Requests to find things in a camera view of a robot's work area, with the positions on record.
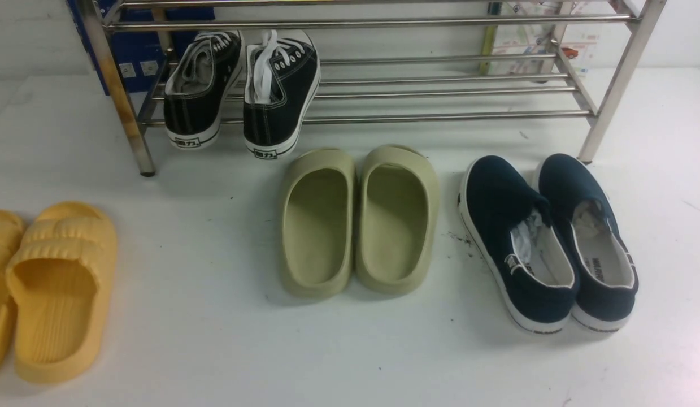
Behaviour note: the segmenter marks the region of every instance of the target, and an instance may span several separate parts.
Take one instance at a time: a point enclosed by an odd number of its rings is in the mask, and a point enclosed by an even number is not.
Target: white rubber sole
[[[505,307],[508,309],[508,312],[510,313],[510,318],[513,320],[513,322],[515,322],[515,324],[517,324],[521,329],[523,329],[524,332],[536,335],[552,335],[561,332],[565,324],[567,324],[568,320],[570,319],[570,314],[568,314],[564,319],[561,319],[560,321],[546,324],[544,322],[533,321],[532,319],[529,319],[525,315],[521,314],[521,312],[518,311],[518,309],[515,307],[512,301],[510,301],[510,296],[508,296],[508,291],[505,289],[505,283],[503,282],[503,278],[500,276],[498,266],[495,265],[493,258],[490,257],[490,254],[488,253],[488,250],[485,247],[485,243],[481,239],[480,234],[478,234],[476,226],[473,224],[471,214],[468,212],[468,198],[466,194],[466,187],[468,185],[468,179],[471,175],[471,171],[473,170],[473,166],[476,164],[477,161],[478,160],[475,160],[469,166],[468,172],[466,172],[465,177],[463,177],[463,182],[461,182],[460,184],[460,193],[458,193],[458,211],[460,211],[460,218],[463,220],[463,225],[466,227],[468,237],[473,239],[473,241],[476,243],[479,250],[481,251],[481,254],[483,255],[483,259],[486,261],[487,265],[492,271],[493,277],[495,278],[495,281],[498,284],[498,288],[500,289],[503,302],[505,302]]]
[[[617,332],[623,328],[624,325],[626,325],[629,319],[631,319],[631,315],[629,314],[628,317],[618,321],[601,321],[598,318],[588,315],[587,312],[583,311],[583,309],[578,306],[578,304],[573,305],[571,315],[575,321],[585,329],[601,334],[612,334]]]
[[[541,169],[543,168],[543,164],[546,163],[546,159],[544,159],[541,162],[541,164],[538,164],[538,167],[536,167],[536,172],[533,173],[533,183],[531,184],[531,187],[538,193],[541,192]],[[605,195],[606,200],[608,200],[608,195],[606,195],[606,191],[603,191],[603,195]],[[578,324],[580,324],[587,330],[605,334],[614,333],[620,330],[624,327],[624,325],[626,325],[628,320],[631,319],[631,314],[629,314],[624,319],[620,319],[618,321],[602,321],[596,317],[590,316],[587,312],[583,311],[583,309],[581,309],[581,307],[578,306],[578,304],[573,305],[573,308],[571,309],[571,315],[573,316],[573,319],[576,322],[578,322]]]
[[[241,51],[239,53],[239,62],[237,63],[237,68],[234,69],[227,84],[224,88],[224,92],[221,94],[221,101],[219,104],[219,109],[216,111],[216,117],[210,128],[203,132],[198,132],[196,134],[176,134],[167,128],[167,134],[169,134],[169,141],[171,141],[172,146],[177,147],[180,150],[202,150],[205,149],[216,142],[218,139],[220,127],[221,127],[221,108],[223,108],[224,103],[227,100],[227,93],[234,86],[237,85],[239,81],[239,75],[244,71],[244,53],[246,46],[244,45],[244,36],[242,32],[239,31],[239,39],[242,43]]]
[[[247,146],[249,152],[254,154],[254,157],[264,160],[279,159],[283,155],[288,155],[293,152],[297,146],[297,141],[300,136],[300,131],[302,130],[302,122],[304,121],[304,116],[309,109],[309,105],[314,100],[314,96],[317,95],[317,89],[319,89],[319,81],[321,79],[319,56],[317,57],[317,72],[314,74],[314,79],[312,80],[312,87],[310,88],[310,96],[305,100],[302,106],[302,111],[300,112],[299,121],[297,127],[292,132],[292,135],[287,139],[287,141],[281,142],[274,146],[257,146],[251,141],[244,139],[244,144]]]

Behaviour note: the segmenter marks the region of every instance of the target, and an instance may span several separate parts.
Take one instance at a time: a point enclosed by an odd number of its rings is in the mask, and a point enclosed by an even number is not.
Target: slipper
[[[111,220],[85,203],[50,206],[28,228],[6,268],[19,309],[21,378],[62,382],[92,365],[109,308],[116,244]]]
[[[280,194],[280,276],[294,296],[329,298],[347,286],[355,183],[355,162],[341,150],[313,150],[290,165]]]
[[[9,211],[0,211],[0,364],[3,361],[16,324],[16,303],[8,292],[3,272],[21,244],[26,229],[24,220]]]
[[[440,208],[430,162],[404,146],[367,155],[361,179],[357,274],[367,288],[407,294],[428,273]]]

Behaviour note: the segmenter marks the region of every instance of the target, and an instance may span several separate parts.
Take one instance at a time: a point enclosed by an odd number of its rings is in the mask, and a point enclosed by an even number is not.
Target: metal shoe rack
[[[457,2],[483,2],[488,0],[454,0]],[[590,132],[579,154],[582,162],[590,163],[598,147],[611,124],[616,109],[618,109],[621,97],[631,80],[641,54],[646,48],[649,37],[659,20],[660,13],[666,4],[666,0],[646,0],[644,7],[639,10],[631,0],[608,0],[612,5],[614,14],[608,15],[572,15],[573,2],[563,2],[557,15],[538,16],[479,16],[478,18],[396,18],[396,19],[362,19],[362,20],[280,20],[280,21],[166,21],[166,8],[176,7],[247,7],[247,6],[283,6],[317,5],[333,7],[333,5],[380,5],[385,3],[432,3],[428,0],[119,0],[110,10],[102,16],[98,5],[94,0],[77,0],[80,16],[86,28],[89,41],[96,54],[99,69],[104,77],[111,98],[116,106],[118,116],[123,125],[126,137],[136,158],[141,175],[151,177],[156,173],[151,154],[144,140],[144,133],[148,127],[162,127],[164,120],[152,119],[154,110],[163,98],[163,78],[167,73],[176,68],[177,59],[173,53],[173,46],[169,31],[194,31],[194,30],[264,30],[264,29],[363,29],[363,28],[422,28],[438,26],[489,26],[489,25],[553,25],[550,48],[547,54],[541,55],[491,55],[491,56],[456,56],[456,57],[426,57],[426,58],[387,58],[387,59],[335,59],[322,60],[322,65],[368,65],[368,64],[417,64],[439,62],[484,62],[499,60],[523,60],[537,59],[543,61],[541,73],[532,75],[485,75],[463,77],[413,77],[413,78],[388,78],[380,80],[328,80],[322,79],[321,88],[338,86],[378,86],[378,85],[431,85],[448,83],[507,83],[528,82],[538,83],[545,81],[562,81],[565,86],[526,86],[517,88],[481,88],[475,90],[433,90],[433,91],[377,91],[365,93],[321,93],[316,100],[323,99],[363,99],[363,98],[424,98],[444,96],[513,96],[527,94],[572,93],[578,104],[574,110],[538,110],[538,111],[508,111],[488,113],[448,113],[448,114],[406,114],[406,115],[376,115],[376,116],[331,116],[327,118],[306,118],[304,124],[331,124],[331,123],[408,123],[420,121],[453,121],[453,120],[479,120],[479,119],[532,119],[532,118],[587,118],[590,124]],[[154,21],[142,21],[141,23],[125,23],[120,21],[123,10],[130,8],[149,8],[154,16]],[[611,80],[605,98],[600,106],[593,103],[592,98],[585,90],[580,78],[572,69],[570,61],[562,51],[564,32],[568,24],[595,24],[595,23],[622,23],[631,31],[631,37],[626,44],[623,56],[616,67],[615,75]],[[128,93],[125,90],[121,74],[114,60],[110,48],[109,38],[112,33],[120,31],[156,31],[166,61],[159,68],[156,81],[148,92],[141,105],[138,114],[131,104]],[[223,124],[241,124],[241,118],[228,118],[221,121]]]

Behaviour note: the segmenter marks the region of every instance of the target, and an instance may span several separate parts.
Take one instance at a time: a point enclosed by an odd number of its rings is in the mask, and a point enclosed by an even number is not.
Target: sneaker
[[[304,31],[264,34],[247,47],[244,139],[255,157],[277,159],[297,145],[305,113],[319,85],[319,57]]]
[[[512,165],[489,155],[469,167],[458,209],[510,317],[527,332],[560,332],[569,319],[578,279],[551,222],[548,200]]]
[[[242,71],[239,31],[197,34],[164,89],[164,118],[172,144],[203,149],[216,141],[220,109]]]
[[[616,332],[631,316],[638,277],[606,194],[585,165],[565,154],[542,162],[533,184],[550,201],[580,277],[574,319],[596,332]]]

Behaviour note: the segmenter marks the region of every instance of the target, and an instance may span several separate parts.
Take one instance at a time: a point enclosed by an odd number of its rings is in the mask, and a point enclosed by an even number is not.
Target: electrical outlet
[[[121,70],[121,76],[124,78],[136,77],[136,71],[133,69],[133,64],[131,64],[131,62],[119,64],[119,69]]]
[[[141,61],[140,65],[144,76],[154,76],[159,71],[159,64],[156,61]]]

